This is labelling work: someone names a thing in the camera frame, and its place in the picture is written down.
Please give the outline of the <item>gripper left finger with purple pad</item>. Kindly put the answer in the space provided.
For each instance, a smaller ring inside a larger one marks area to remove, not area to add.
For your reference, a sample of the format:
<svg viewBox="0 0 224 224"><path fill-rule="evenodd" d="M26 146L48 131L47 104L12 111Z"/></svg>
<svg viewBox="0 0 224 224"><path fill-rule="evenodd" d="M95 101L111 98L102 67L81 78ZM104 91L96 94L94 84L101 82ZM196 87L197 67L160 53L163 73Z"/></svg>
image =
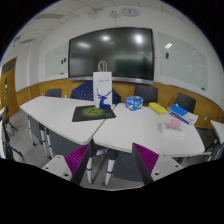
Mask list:
<svg viewBox="0 0 224 224"><path fill-rule="evenodd" d="M82 181L90 155L91 147L87 144L66 156L56 155L42 169L79 185Z"/></svg>

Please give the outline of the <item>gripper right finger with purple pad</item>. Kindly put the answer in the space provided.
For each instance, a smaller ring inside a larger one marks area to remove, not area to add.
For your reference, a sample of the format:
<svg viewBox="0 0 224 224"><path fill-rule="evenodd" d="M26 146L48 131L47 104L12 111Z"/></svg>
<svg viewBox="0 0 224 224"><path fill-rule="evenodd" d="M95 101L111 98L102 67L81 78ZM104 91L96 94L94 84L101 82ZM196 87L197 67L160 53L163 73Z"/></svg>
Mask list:
<svg viewBox="0 0 224 224"><path fill-rule="evenodd" d="M145 185L182 169L172 157L157 154L137 143L132 144L132 156Z"/></svg>

